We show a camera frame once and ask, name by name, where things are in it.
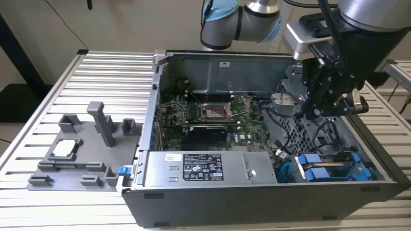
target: open computer tower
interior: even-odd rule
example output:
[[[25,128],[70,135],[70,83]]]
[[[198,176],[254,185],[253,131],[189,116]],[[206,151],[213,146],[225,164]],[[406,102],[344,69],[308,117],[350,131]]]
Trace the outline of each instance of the open computer tower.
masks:
[[[357,116],[292,116],[302,64],[166,51],[125,203],[142,227],[342,219],[409,180]]]

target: metal slotted table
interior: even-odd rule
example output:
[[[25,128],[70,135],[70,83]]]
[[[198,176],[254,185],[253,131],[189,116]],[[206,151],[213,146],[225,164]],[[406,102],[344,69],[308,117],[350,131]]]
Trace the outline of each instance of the metal slotted table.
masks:
[[[25,186],[59,131],[62,113],[91,121],[85,108],[102,101],[113,121],[142,123],[153,77],[150,53],[90,51],[78,54],[43,102],[0,157],[0,228],[47,230],[144,230],[134,224],[117,192],[27,191]],[[411,127],[381,96],[365,85],[369,112],[360,119],[411,178]],[[185,227],[185,230],[411,230],[411,191],[368,204],[341,221]]]

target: blue latch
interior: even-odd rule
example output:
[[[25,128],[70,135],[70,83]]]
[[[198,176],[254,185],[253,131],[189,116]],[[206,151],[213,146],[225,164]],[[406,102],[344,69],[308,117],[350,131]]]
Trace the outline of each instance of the blue latch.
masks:
[[[130,176],[130,167],[118,167],[118,176],[126,176],[129,177]]]

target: black cable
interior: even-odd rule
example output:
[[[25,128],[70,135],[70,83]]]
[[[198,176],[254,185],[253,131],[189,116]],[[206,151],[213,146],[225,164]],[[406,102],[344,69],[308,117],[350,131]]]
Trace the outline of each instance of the black cable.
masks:
[[[257,104],[258,107],[266,105],[270,103],[270,100],[269,101],[262,101]],[[262,107],[262,109],[266,109],[269,108],[270,109],[270,112],[272,114],[274,114],[277,117],[281,117],[281,118],[290,118],[290,117],[294,117],[296,115],[301,114],[300,112],[296,112],[293,115],[282,115],[280,114],[278,112],[276,112],[270,107]]]
[[[206,4],[206,7],[205,7],[205,11],[204,11],[204,15],[202,15],[202,8],[204,8],[204,1],[202,0],[202,7],[201,7],[201,30],[200,30],[200,42],[201,42],[201,37],[202,37],[202,29],[204,29],[204,26],[205,26],[205,20],[210,14],[210,8],[212,8],[212,4],[213,4],[213,0],[209,0],[208,4]]]
[[[394,86],[394,88],[393,88],[393,90],[392,90],[392,92],[390,92],[390,95],[389,95],[389,97],[388,97],[388,102],[389,102],[389,100],[390,100],[390,98],[392,98],[392,96],[393,96],[393,93],[394,93],[394,91],[396,91],[397,86],[398,86],[398,83],[396,84],[396,86]]]
[[[45,3],[49,5],[50,9],[54,11],[55,15],[58,16],[58,18],[61,19],[61,22],[63,23],[66,29],[71,32],[71,34],[77,37],[78,41],[82,43],[82,45],[85,46],[85,48],[87,49],[87,46],[85,45],[85,43],[82,42],[82,40],[79,39],[79,37],[77,36],[77,34],[71,31],[71,29],[69,28],[69,26],[66,25],[63,19],[61,18],[58,12],[55,11],[55,9],[53,8],[53,6],[50,5],[50,3],[47,2],[47,0],[43,0]]]
[[[202,9],[205,5],[205,0],[202,0],[202,5],[201,5],[201,21],[200,21],[200,26],[202,27]]]
[[[408,106],[408,104],[404,103],[402,108],[401,108],[400,111],[398,111],[398,114],[402,114],[402,113],[404,113],[404,110],[406,109],[406,106]]]
[[[316,128],[314,133],[313,133],[313,136],[312,136],[312,140],[310,140],[312,146],[313,146],[314,150],[318,152],[320,155],[324,155],[324,152],[320,150],[320,147],[316,146],[316,144],[314,144],[314,139],[316,139],[316,137],[317,137],[317,135],[318,135],[320,130],[325,127],[325,125],[330,125],[330,126],[332,126],[334,138],[336,138],[337,141],[340,140],[340,136],[338,136],[338,133],[337,133],[337,130],[336,130],[334,123],[333,123],[332,121],[326,120],[326,121]]]
[[[6,143],[11,143],[10,141],[1,139],[1,138],[0,138],[0,141],[6,142]]]
[[[294,2],[292,0],[284,0],[284,2],[286,4],[289,4],[290,6],[296,6],[296,7],[301,7],[301,8],[312,8],[312,9],[320,8],[320,6],[316,5],[316,4],[298,3],[298,2]],[[330,8],[336,8],[337,6],[338,6],[337,4],[329,4]]]
[[[273,109],[266,107],[265,108],[265,112],[266,112],[266,115],[268,115],[268,118],[270,119],[270,121],[284,130],[285,134],[286,134],[286,140],[285,140],[285,144],[282,145],[282,148],[286,148],[288,146],[288,143],[290,141],[290,134],[289,134],[289,131],[288,129],[274,120],[274,118],[272,117],[270,113],[273,112]]]
[[[325,23],[329,28],[330,36],[333,39],[333,44],[336,47],[336,52],[340,57],[341,66],[346,64],[346,53],[344,49],[342,39],[338,32],[338,29],[336,28],[336,23],[333,21],[333,18],[330,16],[330,8],[326,0],[317,0],[318,6],[324,15]]]

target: warning label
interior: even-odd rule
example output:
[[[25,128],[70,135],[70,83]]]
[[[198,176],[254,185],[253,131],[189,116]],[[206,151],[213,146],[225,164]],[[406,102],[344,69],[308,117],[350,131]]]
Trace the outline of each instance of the warning label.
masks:
[[[184,154],[184,180],[224,180],[221,154]]]

